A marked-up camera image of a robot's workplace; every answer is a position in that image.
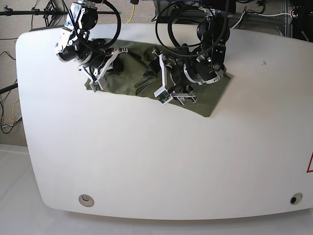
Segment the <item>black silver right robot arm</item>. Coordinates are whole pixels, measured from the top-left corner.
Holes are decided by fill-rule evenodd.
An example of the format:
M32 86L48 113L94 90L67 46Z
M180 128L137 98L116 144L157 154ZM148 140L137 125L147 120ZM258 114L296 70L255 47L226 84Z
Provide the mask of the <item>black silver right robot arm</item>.
M89 39L90 31L98 22L97 4L106 5L117 19L116 33L109 42L105 39ZM61 29L55 54L62 62L77 61L84 68L88 68L91 75L103 71L105 63L113 54L112 45L121 31L119 12L106 0L77 0L66 10L67 18Z

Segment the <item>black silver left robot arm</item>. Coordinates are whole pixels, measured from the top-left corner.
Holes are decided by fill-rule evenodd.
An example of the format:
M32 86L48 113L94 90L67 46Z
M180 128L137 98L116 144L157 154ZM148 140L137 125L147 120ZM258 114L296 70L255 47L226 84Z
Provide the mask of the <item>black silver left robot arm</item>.
M213 84L226 73L224 64L226 42L230 36L229 15L236 9L233 0L193 0L154 2L155 32L166 52L159 57L162 85L155 92L181 95L191 94L191 85ZM204 14L197 26L198 43L179 43L174 36L173 24L187 12Z

